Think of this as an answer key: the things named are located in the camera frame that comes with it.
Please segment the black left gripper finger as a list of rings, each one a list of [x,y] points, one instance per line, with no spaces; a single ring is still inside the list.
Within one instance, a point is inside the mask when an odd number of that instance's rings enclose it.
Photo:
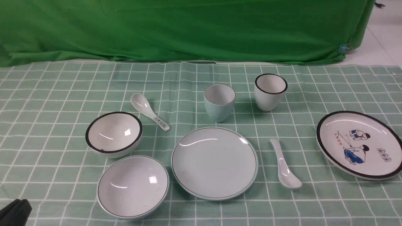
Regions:
[[[1,226],[25,226],[32,206],[27,199],[15,199],[0,211]]]

